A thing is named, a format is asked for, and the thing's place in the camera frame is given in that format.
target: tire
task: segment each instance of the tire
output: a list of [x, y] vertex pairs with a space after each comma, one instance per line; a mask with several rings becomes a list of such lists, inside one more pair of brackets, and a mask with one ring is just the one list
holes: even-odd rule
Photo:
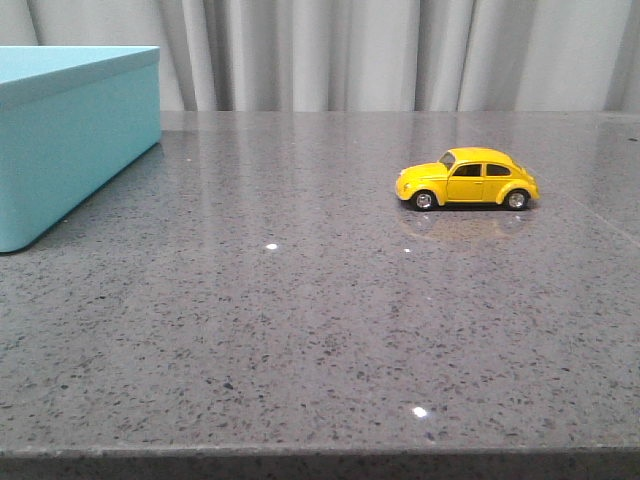
[[432, 210], [438, 206], [438, 199], [433, 192], [429, 190], [420, 190], [414, 193], [413, 197], [411, 197], [411, 205], [416, 210]]
[[504, 197], [503, 205], [508, 210], [524, 210], [529, 204], [529, 194], [526, 190], [511, 190]]

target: curtain fold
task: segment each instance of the curtain fold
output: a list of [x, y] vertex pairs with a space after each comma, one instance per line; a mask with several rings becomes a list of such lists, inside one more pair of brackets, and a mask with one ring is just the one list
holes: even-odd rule
[[0, 0], [2, 45], [159, 45], [164, 110], [639, 112], [639, 42], [635, 0]]

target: hubcap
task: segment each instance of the hubcap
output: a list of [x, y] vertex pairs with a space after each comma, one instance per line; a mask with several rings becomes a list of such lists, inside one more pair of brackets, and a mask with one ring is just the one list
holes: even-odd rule
[[520, 192], [512, 193], [511, 195], [509, 195], [509, 206], [511, 208], [522, 208], [525, 200], [526, 197], [524, 196], [524, 194]]
[[431, 195], [428, 193], [421, 193], [416, 198], [416, 205], [420, 208], [429, 208], [431, 206]]

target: light blue box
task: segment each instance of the light blue box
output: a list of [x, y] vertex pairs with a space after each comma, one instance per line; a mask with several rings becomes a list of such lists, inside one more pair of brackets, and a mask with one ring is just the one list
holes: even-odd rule
[[0, 252], [160, 140], [157, 47], [0, 47]]

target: yellow toy car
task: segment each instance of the yellow toy car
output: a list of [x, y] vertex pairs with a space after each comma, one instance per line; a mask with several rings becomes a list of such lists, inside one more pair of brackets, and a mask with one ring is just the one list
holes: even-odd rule
[[396, 194], [418, 210], [447, 203], [496, 203], [510, 210], [540, 198], [535, 178], [506, 153], [490, 148], [448, 150], [436, 163], [405, 168]]

